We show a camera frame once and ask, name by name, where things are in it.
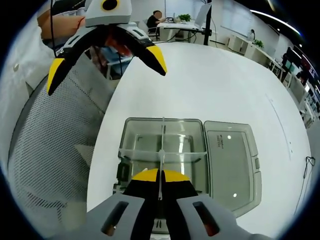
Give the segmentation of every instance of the cable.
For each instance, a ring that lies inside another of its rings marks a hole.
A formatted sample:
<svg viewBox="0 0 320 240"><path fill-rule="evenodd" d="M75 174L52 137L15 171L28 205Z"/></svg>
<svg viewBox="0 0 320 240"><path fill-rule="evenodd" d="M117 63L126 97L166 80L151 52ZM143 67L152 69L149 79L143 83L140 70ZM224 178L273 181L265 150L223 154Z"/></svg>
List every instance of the cable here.
<svg viewBox="0 0 320 240"><path fill-rule="evenodd" d="M55 37L54 37L54 22L52 20L53 16L52 16L52 11L51 9L54 6L54 0L51 0L50 3L50 28L51 28L51 41L52 41L52 48L53 48L53 54L54 57L57 57L57 53L56 53L56 44L55 44Z"/></svg>
<svg viewBox="0 0 320 240"><path fill-rule="evenodd" d="M167 43L167 42L170 42L172 39L174 39L179 33L181 32L181 30L179 30L175 35L173 35L173 37L172 38L170 38L169 40L167 40L167 41L163 41L163 42L158 42L158 44L160 44L160 43Z"/></svg>
<svg viewBox="0 0 320 240"><path fill-rule="evenodd" d="M214 41L214 43L215 43L216 48L218 49L219 47L218 47L218 45L217 45L217 28L216 28L215 21L213 20L212 17L211 17L211 21L213 22L213 25L214 25L214 36L215 36L215 41Z"/></svg>
<svg viewBox="0 0 320 240"><path fill-rule="evenodd" d="M182 39L182 40L179 40L179 41L177 41L177 42L184 42L184 41L187 41L187 40L189 40L189 39L193 38L194 36L196 36L196 34L197 34L197 32L195 32L192 36L187 37L187 38ZM174 43L173 41L172 41L172 42L170 41L171 39L169 39L169 40L167 40L167 41L155 42L155 44Z"/></svg>
<svg viewBox="0 0 320 240"><path fill-rule="evenodd" d="M312 157L312 156L307 156L307 157L305 158L305 168L304 168L304 172L303 172L302 187L301 187L300 195L299 195L299 198L298 198L298 202L296 203L296 206L295 206L294 214L296 214L296 212L297 212L298 205L299 205L299 202L300 202L300 198L301 198L301 195L302 195L302 192L303 192L303 189L304 189L305 179L306 179L306 177L307 177L307 172L308 172L308 164L311 164L311 171L310 171L310 173L309 173L309 177L308 177L308 180L307 180L307 182L306 182L303 199L305 199L305 195L306 195L306 191L307 191L307 186L308 186L308 181L309 181L309 178L310 178L310 174L311 174L311 172L312 172L312 169L313 169L313 167L315 166L315 162L316 162L316 159L315 159L314 157Z"/></svg>
<svg viewBox="0 0 320 240"><path fill-rule="evenodd" d="M194 39L193 43L195 43L197 41L197 35L195 34L194 36L195 36L195 39Z"/></svg>
<svg viewBox="0 0 320 240"><path fill-rule="evenodd" d="M119 62L120 62L120 72L121 72L121 77L122 77L123 71L122 71L121 55L120 55L120 53L118 53L118 55L119 55Z"/></svg>
<svg viewBox="0 0 320 240"><path fill-rule="evenodd" d="M98 51L97 51L97 49L96 49L95 46L92 46L92 48L94 49L95 55L96 55L96 57L98 58L98 62L99 62L99 64L100 64L100 68L101 68L100 71L103 71L104 66L103 66L102 61L101 61L101 59L100 59L100 57L99 57L99 53L98 53Z"/></svg>

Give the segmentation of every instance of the computer monitor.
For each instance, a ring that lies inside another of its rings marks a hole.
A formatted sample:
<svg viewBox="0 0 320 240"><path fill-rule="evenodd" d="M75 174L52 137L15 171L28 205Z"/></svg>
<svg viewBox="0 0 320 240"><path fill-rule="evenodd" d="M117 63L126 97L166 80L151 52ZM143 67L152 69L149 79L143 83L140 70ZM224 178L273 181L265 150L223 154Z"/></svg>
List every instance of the computer monitor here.
<svg viewBox="0 0 320 240"><path fill-rule="evenodd" d="M201 6L200 11L198 13L198 15L196 16L196 19L194 21L194 25L201 29L202 28L202 24L204 24L206 17L207 17L207 13L209 12L209 9L211 8L212 3L207 3Z"/></svg>

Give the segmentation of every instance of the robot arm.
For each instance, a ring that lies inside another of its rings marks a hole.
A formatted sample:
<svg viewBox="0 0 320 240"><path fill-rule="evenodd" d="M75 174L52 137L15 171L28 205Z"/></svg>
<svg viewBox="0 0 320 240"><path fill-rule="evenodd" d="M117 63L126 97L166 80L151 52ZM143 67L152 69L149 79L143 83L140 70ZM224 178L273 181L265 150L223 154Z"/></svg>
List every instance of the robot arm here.
<svg viewBox="0 0 320 240"><path fill-rule="evenodd" d="M112 37L125 45L148 67L165 76L166 64L161 50L139 29L131 17L131 0L92 0L85 17L85 26L71 37L53 61L48 76L47 93L52 95L90 46L103 47L112 28Z"/></svg>

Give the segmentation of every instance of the white sleeve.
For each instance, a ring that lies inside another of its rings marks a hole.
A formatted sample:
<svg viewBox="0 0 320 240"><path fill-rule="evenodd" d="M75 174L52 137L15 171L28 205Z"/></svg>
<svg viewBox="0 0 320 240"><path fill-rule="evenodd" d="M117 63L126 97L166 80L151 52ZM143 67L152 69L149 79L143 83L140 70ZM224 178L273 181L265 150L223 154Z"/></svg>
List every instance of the white sleeve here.
<svg viewBox="0 0 320 240"><path fill-rule="evenodd" d="M51 0L46 0L46 2L40 7L40 9L36 12L36 16L40 17L42 14L44 14L46 11L50 9L51 6Z"/></svg>

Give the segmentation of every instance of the white table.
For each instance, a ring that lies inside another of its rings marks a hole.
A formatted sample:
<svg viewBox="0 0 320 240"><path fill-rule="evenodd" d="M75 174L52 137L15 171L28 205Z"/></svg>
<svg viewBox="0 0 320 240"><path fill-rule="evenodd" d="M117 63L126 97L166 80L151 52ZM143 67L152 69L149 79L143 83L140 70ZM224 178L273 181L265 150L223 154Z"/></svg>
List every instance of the white table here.
<svg viewBox="0 0 320 240"><path fill-rule="evenodd" d="M293 218L310 146L299 111L276 76L245 57L210 46L159 44L161 76L134 58L105 113L96 140L87 211L113 193L118 149L129 117L250 124L260 159L262 200L237 218L251 233L275 237Z"/></svg>
<svg viewBox="0 0 320 240"><path fill-rule="evenodd" d="M195 31L198 33L201 33L204 31L202 28L195 26L194 21L185 22L185 23L161 22L157 25L157 27L160 29L170 30L167 37L167 41L170 41L173 38L177 30L190 31L190 32Z"/></svg>

